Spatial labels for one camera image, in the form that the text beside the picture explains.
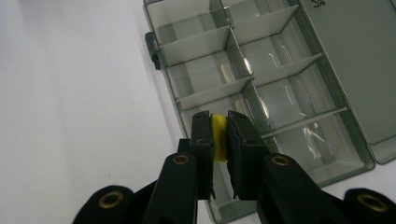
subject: yellow object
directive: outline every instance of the yellow object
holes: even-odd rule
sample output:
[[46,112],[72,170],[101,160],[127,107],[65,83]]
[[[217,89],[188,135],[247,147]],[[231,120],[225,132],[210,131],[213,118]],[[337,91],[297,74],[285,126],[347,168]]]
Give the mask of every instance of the yellow object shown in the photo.
[[215,161],[227,161],[227,119],[222,115],[212,116],[215,140]]

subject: white background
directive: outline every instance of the white background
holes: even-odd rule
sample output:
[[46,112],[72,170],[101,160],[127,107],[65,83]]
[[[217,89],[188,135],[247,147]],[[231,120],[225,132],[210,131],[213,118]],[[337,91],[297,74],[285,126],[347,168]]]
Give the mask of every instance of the white background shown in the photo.
[[[158,177],[183,136],[148,31],[141,0],[0,0],[1,223],[71,223],[100,188]],[[396,201],[395,168],[326,190]]]

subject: brass screw insert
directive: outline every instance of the brass screw insert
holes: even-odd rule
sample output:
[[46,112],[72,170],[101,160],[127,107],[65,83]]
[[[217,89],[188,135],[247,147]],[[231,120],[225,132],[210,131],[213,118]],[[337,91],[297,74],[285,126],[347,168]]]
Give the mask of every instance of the brass screw insert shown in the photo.
[[271,161],[276,165],[287,166],[289,165],[289,160],[283,156],[274,156]]
[[183,165],[183,164],[186,164],[187,162],[189,162],[189,158],[184,155],[179,155],[179,156],[175,156],[173,158],[173,162],[177,165]]
[[99,206],[101,206],[102,208],[112,208],[119,205],[122,200],[123,194],[118,190],[114,190],[103,195],[99,199]]
[[373,195],[363,193],[358,196],[358,200],[364,206],[376,211],[376,212],[386,212],[388,211],[388,206],[382,202],[380,199],[376,198]]

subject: compartment divider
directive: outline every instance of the compartment divider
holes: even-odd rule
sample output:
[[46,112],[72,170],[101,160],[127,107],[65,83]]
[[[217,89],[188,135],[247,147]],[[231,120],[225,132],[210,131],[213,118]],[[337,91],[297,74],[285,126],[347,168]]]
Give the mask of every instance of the compartment divider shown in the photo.
[[228,32],[227,32],[227,34],[225,35],[224,42],[223,42],[223,44],[222,44],[222,50],[226,50],[227,47],[229,46],[230,37],[233,37],[233,36],[232,36],[231,29],[229,29]]
[[227,83],[208,91],[197,92],[193,95],[179,99],[181,110],[188,110],[198,105],[204,105],[212,101],[236,94],[242,90],[250,81],[250,77]]
[[210,0],[209,10],[212,14],[212,18],[216,24],[216,27],[220,28],[222,26],[228,25],[224,6],[220,0]]
[[326,119],[326,118],[328,118],[330,116],[333,116],[333,115],[336,115],[336,114],[339,114],[339,113],[345,112],[345,111],[348,111],[348,108],[346,106],[344,106],[342,108],[336,108],[334,110],[326,111],[326,112],[323,112],[323,113],[319,113],[319,114],[315,115],[312,118],[295,121],[295,122],[293,122],[291,124],[285,125],[283,127],[277,128],[277,129],[274,129],[268,134],[261,135],[261,138],[265,139],[265,138],[268,138],[268,137],[272,137],[272,136],[274,136],[276,134],[283,133],[283,132],[286,132],[288,130],[301,127],[301,126],[303,126],[305,124],[312,123],[312,122],[314,122],[316,120]]
[[228,33],[228,38],[224,49],[227,53],[228,59],[231,62],[231,67],[235,71],[236,79],[250,76],[251,74],[246,65],[242,51],[236,41],[233,29],[230,29],[230,32]]
[[252,20],[235,23],[233,30],[237,42],[242,45],[279,34],[288,25],[297,9],[298,6],[287,7]]
[[229,27],[225,26],[201,35],[163,45],[161,52],[166,66],[172,66],[221,51],[227,38],[227,33],[229,33]]
[[311,64],[315,63],[315,61],[321,56],[321,54],[317,54],[315,56],[300,60],[295,63],[286,64],[260,75],[257,75],[256,73],[254,78],[254,84],[255,86],[262,86],[286,77],[298,75],[302,73],[306,68],[308,68]]

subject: clear plastic organizer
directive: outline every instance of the clear plastic organizer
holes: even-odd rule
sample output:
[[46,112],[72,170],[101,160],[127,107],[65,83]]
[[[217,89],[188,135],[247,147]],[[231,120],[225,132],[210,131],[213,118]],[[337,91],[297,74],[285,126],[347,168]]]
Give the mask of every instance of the clear plastic organizer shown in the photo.
[[[154,45],[190,135],[193,114],[246,114],[270,151],[293,157],[319,186],[374,168],[367,144],[303,10],[287,1],[147,0]],[[217,223],[253,213],[214,173]]]

